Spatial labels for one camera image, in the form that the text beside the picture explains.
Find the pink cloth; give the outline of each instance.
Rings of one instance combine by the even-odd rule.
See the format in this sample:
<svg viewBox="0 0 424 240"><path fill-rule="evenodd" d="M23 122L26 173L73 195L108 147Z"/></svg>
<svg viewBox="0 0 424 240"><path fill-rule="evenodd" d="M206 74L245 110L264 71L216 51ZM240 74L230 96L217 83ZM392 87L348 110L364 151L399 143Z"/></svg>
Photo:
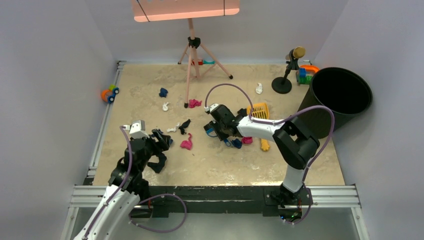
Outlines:
<svg viewBox="0 0 424 240"><path fill-rule="evenodd" d="M192 143L192 134L189 133L188 134L188 140L184 140L181 142L181 144L179 145L180 147L182 147L183 149L187 149L187 150L191 150L193 147L193 143Z"/></svg>
<svg viewBox="0 0 424 240"><path fill-rule="evenodd" d="M251 136L244 136L244 137L241 139L241 142L242 142L243 144L251 144L251 143L253 143L253 138L252 138Z"/></svg>
<svg viewBox="0 0 424 240"><path fill-rule="evenodd" d="M189 108L194 108L196 106L201 106L202 105L202 101L198 101L196 99L190 99L188 100L188 107Z"/></svg>

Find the gold microphone head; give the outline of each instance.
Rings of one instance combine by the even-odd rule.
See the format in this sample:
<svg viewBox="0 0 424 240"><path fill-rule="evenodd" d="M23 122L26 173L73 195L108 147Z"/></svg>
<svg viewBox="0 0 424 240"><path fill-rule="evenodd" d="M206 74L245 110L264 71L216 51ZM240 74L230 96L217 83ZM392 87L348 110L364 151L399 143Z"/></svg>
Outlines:
<svg viewBox="0 0 424 240"><path fill-rule="evenodd" d="M297 59L305 56L306 50L303 46L298 46L293 50L293 56Z"/></svg>

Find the gray wall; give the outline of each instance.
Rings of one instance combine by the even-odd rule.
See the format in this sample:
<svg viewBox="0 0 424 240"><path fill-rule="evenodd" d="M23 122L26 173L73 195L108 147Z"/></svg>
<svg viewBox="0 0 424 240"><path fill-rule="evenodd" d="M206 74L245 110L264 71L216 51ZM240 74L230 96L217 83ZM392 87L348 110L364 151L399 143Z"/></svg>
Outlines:
<svg viewBox="0 0 424 240"><path fill-rule="evenodd" d="M186 19L140 23L130 0L85 1L118 60L175 64L180 59L189 36ZM313 59L347 1L241 0L238 14L196 18L194 29L223 63L281 63L299 45L306 48L304 59ZM199 54L206 56L203 50Z"/></svg>
<svg viewBox="0 0 424 240"><path fill-rule="evenodd" d="M334 136L371 239L424 234L423 9L421 0L350 0L315 61L358 73L373 91L369 111Z"/></svg>
<svg viewBox="0 0 424 240"><path fill-rule="evenodd" d="M116 65L84 0L0 2L0 233L59 239Z"/></svg>

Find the white cloth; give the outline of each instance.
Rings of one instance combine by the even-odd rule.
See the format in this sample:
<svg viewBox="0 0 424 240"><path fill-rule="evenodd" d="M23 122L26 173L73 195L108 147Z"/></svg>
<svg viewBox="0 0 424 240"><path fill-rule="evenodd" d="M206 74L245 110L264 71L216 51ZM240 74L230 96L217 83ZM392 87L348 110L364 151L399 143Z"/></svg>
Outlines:
<svg viewBox="0 0 424 240"><path fill-rule="evenodd" d="M162 110L163 111L165 111L165 112L168 111L168 104L170 104L170 103L169 102L164 102L163 103L163 105L162 105Z"/></svg>
<svg viewBox="0 0 424 240"><path fill-rule="evenodd" d="M170 132L173 132L173 133L175 133L176 131L177 131L177 129L178 129L178 127L180 126L180 123L177 123L176 124L176 126L174 127L174 128L168 128L167 130L166 130L166 132L167 133L170 133Z"/></svg>
<svg viewBox="0 0 424 240"><path fill-rule="evenodd" d="M256 93L257 94L261 94L262 93L262 83L257 83L257 87L256 87Z"/></svg>

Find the bin rim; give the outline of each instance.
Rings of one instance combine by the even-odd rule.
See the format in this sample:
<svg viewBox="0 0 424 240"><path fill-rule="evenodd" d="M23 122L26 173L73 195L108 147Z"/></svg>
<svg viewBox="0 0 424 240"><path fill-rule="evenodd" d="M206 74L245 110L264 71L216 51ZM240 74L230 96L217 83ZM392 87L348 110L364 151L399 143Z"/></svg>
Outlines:
<svg viewBox="0 0 424 240"><path fill-rule="evenodd" d="M336 66L331 66L331 67L325 67L325 68L321 68L318 72L316 72L313 76L312 76L312 78L311 78L311 80L310 80L310 83L309 83L309 91L313 94L313 96L315 97L315 99L316 99L316 101L317 102L319 102L319 104L321 104L322 106L325 106L319 99L318 99L318 97L317 97L317 95L315 94L315 92L314 92L314 88L312 87L312 84L313 84L313 82L314 82L314 79L315 79L315 77L319 74L319 73L322 73L322 72L327 72L327 71L331 71L331 70L339 70L339 71L344 71L344 72L346 72L346 73L348 73L348 74L351 74L351 75L353 75L353 76L355 76L355 77L357 77L357 78L359 78L360 80L361 80L361 83L369 90L368 91L368 96L369 96L369 103L368 103L368 105L362 110L362 111L360 111L360 112L357 112L357 113L342 113L342 112L338 112L338 111L335 111L335 110L333 110L333 109L331 109L331 111L333 112L333 113L336 113L336 114L340 114L340 115L345 115L345 116L356 116L356 115L359 115L359 114L361 114L361 113L363 113L363 112L365 112L366 110L368 110L369 108L370 108L370 106L371 106L371 104L373 103L373 92L371 91L371 88L370 88L370 86L368 85L368 83L361 77L361 76L359 76L358 74L356 74L356 73L354 73L353 71L351 71L351 70L348 70L348 69L346 69L346 68L342 68L342 67L336 67Z"/></svg>

